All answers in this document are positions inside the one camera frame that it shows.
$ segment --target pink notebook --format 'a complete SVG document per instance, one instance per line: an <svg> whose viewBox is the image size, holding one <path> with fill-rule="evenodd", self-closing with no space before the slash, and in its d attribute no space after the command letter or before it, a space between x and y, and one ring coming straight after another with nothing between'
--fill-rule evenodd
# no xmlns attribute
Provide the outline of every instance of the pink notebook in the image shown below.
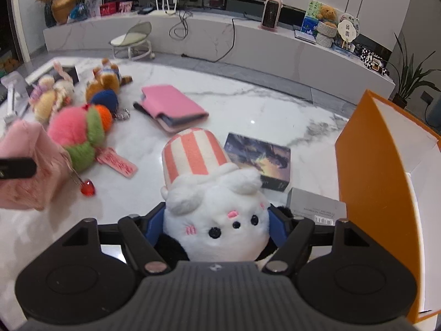
<svg viewBox="0 0 441 331"><path fill-rule="evenodd" d="M142 107L168 132L178 132L208 117L197 103L170 85L142 88Z"/></svg>

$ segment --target barcode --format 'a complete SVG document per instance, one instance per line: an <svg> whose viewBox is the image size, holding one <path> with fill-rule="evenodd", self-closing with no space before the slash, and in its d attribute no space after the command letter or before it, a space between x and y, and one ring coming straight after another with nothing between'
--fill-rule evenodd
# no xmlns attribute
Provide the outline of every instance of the barcode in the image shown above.
<svg viewBox="0 0 441 331"><path fill-rule="evenodd" d="M325 218L325 217L320 217L318 215L314 215L314 221L316 223L322 223L322 224L326 224L326 225L335 225L334 220L329 219L329 218Z"/></svg>

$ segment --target white marble tabletop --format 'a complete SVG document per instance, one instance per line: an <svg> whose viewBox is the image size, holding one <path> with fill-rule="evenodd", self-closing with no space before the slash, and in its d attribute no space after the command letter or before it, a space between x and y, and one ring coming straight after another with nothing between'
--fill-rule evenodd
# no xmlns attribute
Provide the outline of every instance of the white marble tabletop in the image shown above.
<svg viewBox="0 0 441 331"><path fill-rule="evenodd" d="M84 86L92 79L97 58L58 59L75 65L80 83L75 104L84 103ZM83 218L115 223L131 213L144 215L162 201L164 185L161 151L171 137L149 117L135 111L141 87L171 84L206 109L210 116L199 127L206 128L223 144L229 132L289 146L291 186L338 199L334 143L346 119L320 107L270 89L223 77L150 63L118 60L121 73L133 77L120 94L120 107L131 111L129 121L116 122L107 136L107 146L138 166L130 180L98 163L82 173L96 187L96 196L84 197L69 180L47 210L0 210L0 318L11 330L25 317L15 298L18 273L52 242ZM50 67L47 63L28 77L31 81ZM0 128L6 104L0 107ZM33 120L28 112L25 119ZM269 193L270 201L283 202L286 194Z"/></svg>

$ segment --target black eye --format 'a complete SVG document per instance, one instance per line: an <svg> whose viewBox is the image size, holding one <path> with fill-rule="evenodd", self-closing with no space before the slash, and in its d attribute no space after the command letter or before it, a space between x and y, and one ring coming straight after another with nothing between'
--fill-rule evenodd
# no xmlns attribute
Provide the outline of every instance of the black eye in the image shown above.
<svg viewBox="0 0 441 331"><path fill-rule="evenodd" d="M251 224L253 224L253 225L259 224L259 218L257 217L257 215L253 215L251 217Z"/></svg>
<svg viewBox="0 0 441 331"><path fill-rule="evenodd" d="M213 239L217 239L219 236L221 236L221 230L219 228L211 228L208 235L210 235L210 237Z"/></svg>

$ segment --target white plush bunny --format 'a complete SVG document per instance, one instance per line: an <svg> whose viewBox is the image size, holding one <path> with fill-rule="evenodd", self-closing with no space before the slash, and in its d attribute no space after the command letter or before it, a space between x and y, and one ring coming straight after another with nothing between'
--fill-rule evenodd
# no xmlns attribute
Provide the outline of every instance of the white plush bunny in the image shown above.
<svg viewBox="0 0 441 331"><path fill-rule="evenodd" d="M191 128L164 148L164 233L191 261L253 261L269 239L260 173L231 163L213 134Z"/></svg>

